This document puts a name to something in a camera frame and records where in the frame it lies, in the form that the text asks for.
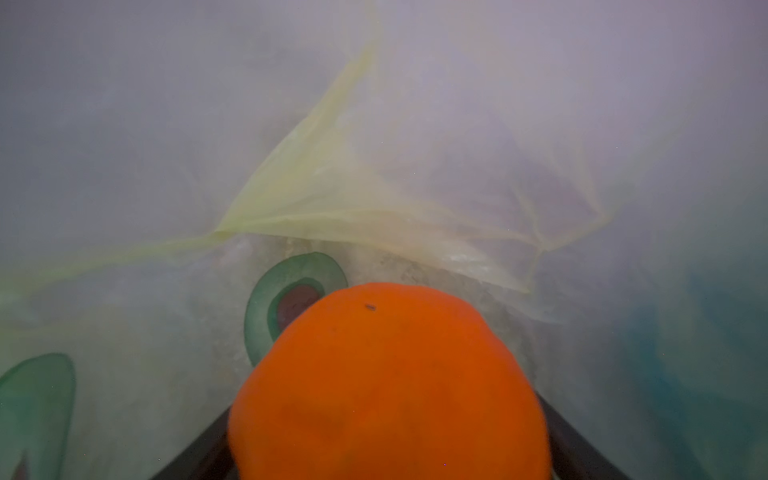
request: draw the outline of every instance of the plastic bag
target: plastic bag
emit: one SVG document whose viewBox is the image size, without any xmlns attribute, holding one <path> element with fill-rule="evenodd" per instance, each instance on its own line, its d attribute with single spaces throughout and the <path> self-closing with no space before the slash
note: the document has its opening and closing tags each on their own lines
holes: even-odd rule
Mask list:
<svg viewBox="0 0 768 480">
<path fill-rule="evenodd" d="M 632 478 L 766 475 L 761 7 L 35 8 L 0 20 L 0 372 L 72 358 L 63 478 L 176 455 L 308 251 L 470 300 Z"/>
</svg>

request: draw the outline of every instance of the avocado half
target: avocado half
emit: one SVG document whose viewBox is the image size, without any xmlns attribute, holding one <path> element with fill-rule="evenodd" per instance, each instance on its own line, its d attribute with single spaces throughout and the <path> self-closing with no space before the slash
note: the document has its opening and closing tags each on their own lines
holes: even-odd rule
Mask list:
<svg viewBox="0 0 768 480">
<path fill-rule="evenodd" d="M 49 353 L 0 377 L 0 478 L 56 480 L 74 406 L 74 366 Z"/>
<path fill-rule="evenodd" d="M 245 348 L 254 366 L 304 310 L 325 295 L 347 288 L 346 276 L 324 253 L 307 253 L 270 268 L 253 288 L 245 311 Z"/>
</svg>

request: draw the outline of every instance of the orange fruit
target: orange fruit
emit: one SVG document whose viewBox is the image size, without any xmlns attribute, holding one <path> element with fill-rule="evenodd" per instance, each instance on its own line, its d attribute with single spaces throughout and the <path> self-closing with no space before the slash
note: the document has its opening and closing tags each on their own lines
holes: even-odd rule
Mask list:
<svg viewBox="0 0 768 480">
<path fill-rule="evenodd" d="M 545 480 L 544 416 L 480 314 L 421 286 L 338 290 L 288 325 L 230 411 L 243 480 Z"/>
</svg>

